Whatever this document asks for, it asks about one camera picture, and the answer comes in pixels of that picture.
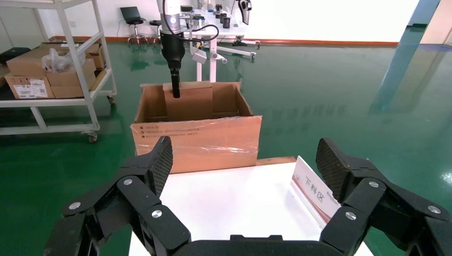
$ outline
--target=white tabletop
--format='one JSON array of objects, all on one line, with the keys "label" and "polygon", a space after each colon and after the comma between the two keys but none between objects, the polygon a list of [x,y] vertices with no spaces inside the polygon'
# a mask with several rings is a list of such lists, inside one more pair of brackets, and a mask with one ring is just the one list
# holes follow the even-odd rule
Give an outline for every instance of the white tabletop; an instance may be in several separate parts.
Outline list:
[{"label": "white tabletop", "polygon": [[[317,240],[321,228],[290,186],[295,163],[171,174],[160,197],[192,241],[230,235]],[[132,234],[129,256],[149,253]],[[359,256],[372,253],[362,243]]]},{"label": "white tabletop", "polygon": [[[230,28],[223,28],[223,24],[220,23],[220,19],[216,19],[215,15],[212,12],[204,11],[204,10],[194,10],[196,14],[200,14],[204,16],[205,18],[205,25],[212,24],[216,25],[218,27],[218,30],[220,31],[221,36],[242,36],[245,35],[247,32],[247,26],[245,24],[242,24],[242,22],[239,23],[239,27],[234,27],[234,22],[231,18],[231,24]],[[181,20],[181,27],[182,29],[186,28],[185,26],[185,20]],[[208,27],[205,30],[200,30],[197,32],[193,32],[193,35],[200,35],[200,36],[214,36],[216,35],[216,29],[212,27]]]}]

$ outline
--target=plastic wrap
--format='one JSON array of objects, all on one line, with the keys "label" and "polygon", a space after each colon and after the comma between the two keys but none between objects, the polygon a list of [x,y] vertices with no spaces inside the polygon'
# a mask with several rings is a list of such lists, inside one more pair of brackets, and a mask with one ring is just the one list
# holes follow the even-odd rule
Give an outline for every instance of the plastic wrap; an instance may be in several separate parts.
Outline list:
[{"label": "plastic wrap", "polygon": [[[85,53],[78,55],[80,65],[85,63],[85,57]],[[70,52],[64,56],[59,56],[58,52],[54,48],[50,48],[49,54],[42,57],[42,68],[48,73],[60,73],[74,70],[75,66]]]}]

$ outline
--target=metal shelf cart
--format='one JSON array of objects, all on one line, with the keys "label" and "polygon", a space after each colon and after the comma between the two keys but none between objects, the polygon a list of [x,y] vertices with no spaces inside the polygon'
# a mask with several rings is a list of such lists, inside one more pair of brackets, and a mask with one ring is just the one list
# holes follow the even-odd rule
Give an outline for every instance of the metal shelf cart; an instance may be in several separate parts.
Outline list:
[{"label": "metal shelf cart", "polygon": [[[75,47],[74,39],[69,28],[68,19],[64,10],[85,2],[92,2],[94,7],[94,14],[96,17],[99,32],[92,36],[85,43],[79,47]],[[70,54],[74,60],[75,70],[77,71],[78,79],[82,86],[83,98],[78,99],[32,99],[32,100],[1,100],[0,108],[21,108],[29,107],[35,116],[37,126],[25,126],[25,127],[0,127],[0,135],[10,134],[31,134],[31,133],[51,133],[51,132],[81,132],[87,134],[90,142],[97,140],[97,133],[100,129],[98,118],[94,111],[93,101],[97,96],[107,96],[110,104],[114,104],[114,98],[117,94],[115,78],[113,76],[113,70],[111,69],[110,56],[108,55],[107,41],[105,40],[102,22],[99,15],[99,6],[97,0],[0,0],[0,7],[21,7],[21,8],[33,8],[33,9],[54,9],[58,13],[58,17],[63,27],[64,36],[69,46]],[[99,86],[94,91],[89,91],[86,83],[86,79],[83,75],[82,65],[78,59],[78,53],[85,52],[97,40],[101,40],[103,55],[107,64],[107,67],[103,71],[103,74],[98,77],[101,79]],[[102,88],[105,85],[108,78],[111,77],[112,90],[103,91]],[[87,106],[90,113],[91,124],[70,124],[70,125],[46,125],[38,107],[54,107],[54,106]]]}]

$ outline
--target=white wall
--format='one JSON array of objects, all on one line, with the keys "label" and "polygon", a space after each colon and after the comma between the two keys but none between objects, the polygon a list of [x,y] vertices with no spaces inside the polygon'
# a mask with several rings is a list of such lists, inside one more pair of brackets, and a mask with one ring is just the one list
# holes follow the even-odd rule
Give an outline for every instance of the white wall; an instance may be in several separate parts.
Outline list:
[{"label": "white wall", "polygon": [[14,47],[32,49],[44,40],[33,9],[2,7],[0,17]]},{"label": "white wall", "polygon": [[0,53],[9,50],[12,47],[13,45],[11,44],[8,33],[6,32],[0,17]]},{"label": "white wall", "polygon": [[441,0],[425,30],[421,44],[444,44],[452,29],[452,0]]},{"label": "white wall", "polygon": [[[299,39],[325,41],[379,41],[398,42],[419,0],[273,0],[252,1],[247,38]],[[118,22],[122,19],[119,8],[137,6],[142,17],[160,19],[155,0],[98,0],[106,36],[116,36]],[[231,6],[232,0],[217,0]],[[68,19],[74,21],[75,36],[94,35],[92,4],[85,3],[66,10]],[[41,11],[44,23],[52,35],[63,35],[55,11]],[[141,33],[152,34],[150,26],[141,25]],[[121,25],[119,36],[131,33]]]}]

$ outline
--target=green epoxy floor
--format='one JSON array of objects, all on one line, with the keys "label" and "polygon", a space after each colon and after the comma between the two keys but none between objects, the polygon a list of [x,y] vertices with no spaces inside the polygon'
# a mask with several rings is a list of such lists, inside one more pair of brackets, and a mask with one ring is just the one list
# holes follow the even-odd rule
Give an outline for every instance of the green epoxy floor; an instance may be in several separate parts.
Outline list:
[{"label": "green epoxy floor", "polygon": [[[77,133],[0,137],[1,255],[40,255],[60,207],[134,155],[130,124],[140,84],[168,82],[169,71],[152,49],[139,54],[117,43],[109,50],[117,106],[95,102],[97,144]],[[217,80],[242,81],[251,108],[263,115],[259,158],[301,155],[315,167],[319,139],[331,137],[346,153],[369,158],[395,184],[452,211],[449,50],[262,46],[254,63],[228,56]],[[195,70],[186,56],[181,79],[196,80]],[[82,107],[43,108],[43,116],[50,123],[89,121]],[[27,122],[33,122],[29,110],[0,109],[0,127]],[[129,242],[125,228],[101,253],[127,255]],[[403,255],[375,229],[366,243],[375,255]]]}]

